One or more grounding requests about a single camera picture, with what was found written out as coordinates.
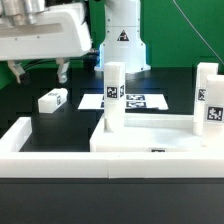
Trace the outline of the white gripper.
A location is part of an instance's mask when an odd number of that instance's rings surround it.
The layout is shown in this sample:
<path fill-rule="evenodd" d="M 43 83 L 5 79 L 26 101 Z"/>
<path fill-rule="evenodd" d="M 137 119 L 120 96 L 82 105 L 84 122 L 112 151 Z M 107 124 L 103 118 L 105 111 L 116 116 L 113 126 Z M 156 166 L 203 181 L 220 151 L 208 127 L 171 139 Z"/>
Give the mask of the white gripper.
<path fill-rule="evenodd" d="M 91 49 L 85 14 L 83 2 L 0 2 L 0 61 L 8 61 L 19 84 L 28 84 L 29 74 L 14 60 L 57 58 L 58 81 L 66 83 L 68 58 Z"/>

